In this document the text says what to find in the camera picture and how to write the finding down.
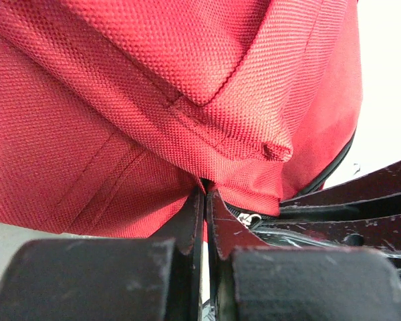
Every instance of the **zipper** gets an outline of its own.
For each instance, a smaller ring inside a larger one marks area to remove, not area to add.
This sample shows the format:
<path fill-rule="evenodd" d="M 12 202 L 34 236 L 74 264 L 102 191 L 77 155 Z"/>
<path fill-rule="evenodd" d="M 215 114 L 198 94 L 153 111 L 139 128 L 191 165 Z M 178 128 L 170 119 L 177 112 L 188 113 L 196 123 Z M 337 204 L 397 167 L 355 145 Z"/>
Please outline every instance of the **zipper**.
<path fill-rule="evenodd" d="M 308 186 L 298 192 L 294 197 L 299 197 L 318 191 L 346 158 L 346 155 L 349 153 L 352 143 L 354 142 L 354 137 L 355 134 L 352 135 L 349 142 L 343 147 L 333 161 L 312 182 L 310 182 Z"/>
<path fill-rule="evenodd" d="M 333 161 L 312 181 L 308 186 L 302 189 L 294 197 L 310 194 L 319 190 L 319 188 L 325 183 L 325 181 L 334 173 L 334 171 L 343 162 L 346 155 L 354 142 L 355 134 L 350 138 L 349 142 L 343 147 L 339 154 L 333 159 Z M 264 221 L 273 221 L 278 217 L 264 215 L 256 213 L 254 211 L 248 211 L 246 209 L 240 209 L 231 204 L 225 203 L 227 209 L 240 221 L 247 229 L 255 229 L 260 226 Z"/>

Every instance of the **black zipper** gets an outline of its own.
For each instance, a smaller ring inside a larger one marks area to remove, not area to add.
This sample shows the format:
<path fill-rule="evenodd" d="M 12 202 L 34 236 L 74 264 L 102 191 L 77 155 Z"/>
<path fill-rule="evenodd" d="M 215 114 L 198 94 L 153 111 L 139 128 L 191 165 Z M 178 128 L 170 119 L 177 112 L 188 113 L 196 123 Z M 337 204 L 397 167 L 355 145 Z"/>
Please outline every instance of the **black zipper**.
<path fill-rule="evenodd" d="M 300 192 L 296 194 L 294 197 L 303 196 L 306 194 L 310 194 L 318 191 L 319 188 L 325 183 L 325 181 L 334 173 L 334 171 L 339 167 L 339 165 L 343 162 L 346 155 L 349 153 L 349 150 L 354 142 L 355 134 L 350 138 L 349 142 L 343 147 L 343 149 L 339 152 L 339 154 L 333 159 L 333 161 L 312 181 L 308 186 L 302 189 Z M 254 211 L 249 211 L 246 209 L 241 209 L 239 207 L 233 206 L 231 204 L 226 203 L 227 209 L 239 220 L 241 221 L 241 216 L 244 214 L 250 214 L 255 216 L 256 218 L 260 217 L 260 219 L 251 223 L 250 225 L 244 224 L 248 229 L 254 229 L 263 221 L 272 221 L 278 219 L 278 217 L 273 217 L 265 214 L 261 214 Z"/>
<path fill-rule="evenodd" d="M 346 158 L 346 155 L 349 153 L 352 143 L 354 142 L 354 137 L 355 134 L 350 138 L 349 142 L 343 147 L 333 161 L 312 182 L 310 182 L 308 186 L 298 192 L 294 197 L 303 196 L 319 190 L 325 181 L 334 173 L 334 171 L 336 171 L 336 169 Z"/>

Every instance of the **red nylon fabric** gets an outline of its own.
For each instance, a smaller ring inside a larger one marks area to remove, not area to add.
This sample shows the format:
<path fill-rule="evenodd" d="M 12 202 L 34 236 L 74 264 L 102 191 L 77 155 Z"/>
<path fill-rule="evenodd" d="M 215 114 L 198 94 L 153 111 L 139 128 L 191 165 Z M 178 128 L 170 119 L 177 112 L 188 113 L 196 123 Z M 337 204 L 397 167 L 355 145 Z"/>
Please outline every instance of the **red nylon fabric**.
<path fill-rule="evenodd" d="M 0 222 L 149 236 L 201 178 L 277 215 L 360 102 L 355 0 L 0 1 Z"/>

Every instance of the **black plastic part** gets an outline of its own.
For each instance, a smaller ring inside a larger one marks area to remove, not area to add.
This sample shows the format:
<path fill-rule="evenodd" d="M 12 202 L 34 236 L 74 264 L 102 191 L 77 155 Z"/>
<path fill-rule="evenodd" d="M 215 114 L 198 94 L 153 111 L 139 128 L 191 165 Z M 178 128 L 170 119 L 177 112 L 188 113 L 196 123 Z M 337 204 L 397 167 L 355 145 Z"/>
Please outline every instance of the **black plastic part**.
<path fill-rule="evenodd" d="M 401 321 L 401 280 L 378 252 L 240 249 L 232 266 L 235 320 Z"/>
<path fill-rule="evenodd" d="M 181 320 L 198 320 L 202 311 L 201 275 L 202 275 L 202 250 L 203 250 L 203 222 L 204 222 L 205 197 L 195 189 L 192 195 L 184 203 L 182 209 L 172 217 L 151 238 L 175 237 L 179 250 L 179 264 L 172 271 L 171 288 L 174 296 L 181 296 L 179 300 L 168 302 L 167 320 L 180 320 L 181 315 L 178 305 L 185 299 L 185 307 L 188 312 L 183 313 Z"/>
<path fill-rule="evenodd" d="M 230 254 L 237 246 L 264 246 L 227 210 L 218 191 L 207 197 L 210 300 L 217 320 L 237 320 Z"/>
<path fill-rule="evenodd" d="M 401 194 L 401 161 L 353 181 L 282 202 L 282 209 L 366 202 Z"/>
<path fill-rule="evenodd" d="M 173 239 L 33 241 L 3 276 L 0 321 L 166 320 L 174 255 Z"/>

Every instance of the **red bag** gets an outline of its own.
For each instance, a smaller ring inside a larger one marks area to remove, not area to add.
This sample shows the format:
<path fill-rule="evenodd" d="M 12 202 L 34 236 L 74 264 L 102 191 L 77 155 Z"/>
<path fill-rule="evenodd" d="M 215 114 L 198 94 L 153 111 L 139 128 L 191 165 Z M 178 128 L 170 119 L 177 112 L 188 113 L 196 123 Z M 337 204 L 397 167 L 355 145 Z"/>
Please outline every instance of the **red bag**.
<path fill-rule="evenodd" d="M 0 1 L 0 222 L 144 237 L 200 179 L 278 215 L 347 150 L 359 55 L 356 0 Z"/>

